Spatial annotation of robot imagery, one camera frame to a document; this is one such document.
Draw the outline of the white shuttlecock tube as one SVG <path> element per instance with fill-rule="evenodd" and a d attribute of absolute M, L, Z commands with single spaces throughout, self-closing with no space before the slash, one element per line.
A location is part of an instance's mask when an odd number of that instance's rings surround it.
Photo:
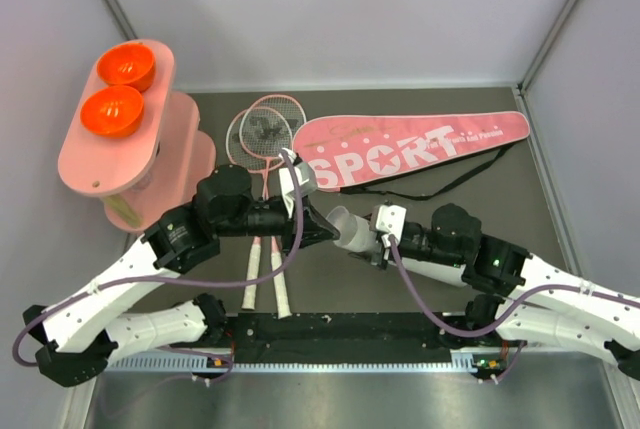
<path fill-rule="evenodd" d="M 369 263 L 369 252 L 376 242 L 376 233 L 370 230 L 367 220 L 356 216 L 356 221 L 358 222 L 358 232 L 353 240 L 347 245 L 338 243 L 338 240 L 335 241 L 334 244 L 347 250 L 354 257 L 362 259 L 371 265 Z M 417 261 L 408 257 L 403 257 L 402 263 L 408 272 L 428 277 L 454 287 L 466 286 L 466 283 L 462 281 L 464 267 L 445 266 L 432 262 Z"/>

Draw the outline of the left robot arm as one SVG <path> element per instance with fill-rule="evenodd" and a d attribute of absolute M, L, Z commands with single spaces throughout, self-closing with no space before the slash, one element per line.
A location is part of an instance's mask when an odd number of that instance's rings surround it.
<path fill-rule="evenodd" d="M 66 300 L 33 305 L 25 331 L 40 343 L 34 366 L 62 387 L 83 384 L 115 362 L 151 349 L 215 347 L 229 338 L 222 303 L 211 294 L 151 314 L 130 308 L 164 284 L 219 255 L 223 238 L 274 236 L 286 262 L 304 247 L 338 239 L 338 230 L 310 203 L 315 177 L 295 161 L 281 177 L 282 193 L 252 196 L 247 169 L 222 165 L 202 179 L 192 201 L 165 212 L 129 250 Z"/>

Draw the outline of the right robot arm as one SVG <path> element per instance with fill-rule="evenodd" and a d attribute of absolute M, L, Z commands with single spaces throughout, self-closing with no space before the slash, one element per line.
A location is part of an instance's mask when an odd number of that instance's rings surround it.
<path fill-rule="evenodd" d="M 383 204 L 371 214 L 384 259 L 403 279 L 409 261 L 456 269 L 478 291 L 465 319 L 453 326 L 414 298 L 441 332 L 487 345 L 496 338 L 564 348 L 639 377 L 639 299 L 565 272 L 529 250 L 483 233 L 462 207 L 436 209 L 425 227 L 406 219 L 405 208 Z"/>

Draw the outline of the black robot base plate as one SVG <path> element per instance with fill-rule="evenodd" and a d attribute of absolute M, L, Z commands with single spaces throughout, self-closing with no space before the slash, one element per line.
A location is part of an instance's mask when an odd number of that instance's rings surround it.
<path fill-rule="evenodd" d="M 502 346 L 495 333 L 479 338 L 442 334 L 421 313 L 268 313 L 228 318 L 218 338 L 177 343 L 185 349 L 230 349 L 236 362 L 438 362 L 451 350 Z"/>

